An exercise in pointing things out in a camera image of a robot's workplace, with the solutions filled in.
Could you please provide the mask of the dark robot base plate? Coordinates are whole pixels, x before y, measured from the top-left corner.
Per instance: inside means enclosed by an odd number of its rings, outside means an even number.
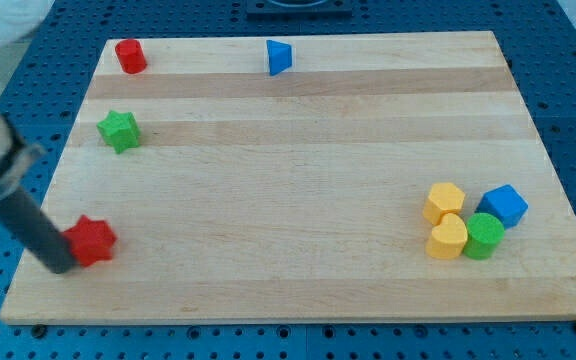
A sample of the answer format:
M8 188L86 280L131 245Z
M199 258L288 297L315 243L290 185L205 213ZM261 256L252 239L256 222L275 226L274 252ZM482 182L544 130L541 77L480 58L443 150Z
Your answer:
M352 0L245 0L248 18L270 16L350 16Z

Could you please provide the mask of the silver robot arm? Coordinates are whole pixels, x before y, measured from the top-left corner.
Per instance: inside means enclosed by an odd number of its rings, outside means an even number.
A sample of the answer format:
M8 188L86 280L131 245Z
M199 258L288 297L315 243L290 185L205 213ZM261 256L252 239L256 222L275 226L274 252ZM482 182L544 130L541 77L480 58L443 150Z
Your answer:
M42 212L21 180L44 154L38 144L29 144L0 114L0 223L30 251L45 268L56 274L72 270L77 261L69 244Z

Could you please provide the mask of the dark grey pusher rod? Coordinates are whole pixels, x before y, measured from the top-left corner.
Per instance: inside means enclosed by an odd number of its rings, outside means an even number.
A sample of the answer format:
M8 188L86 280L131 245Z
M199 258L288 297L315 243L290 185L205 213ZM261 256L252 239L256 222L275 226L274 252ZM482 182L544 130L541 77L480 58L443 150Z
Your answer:
M0 223L52 273L77 265L67 240L23 188L0 201Z

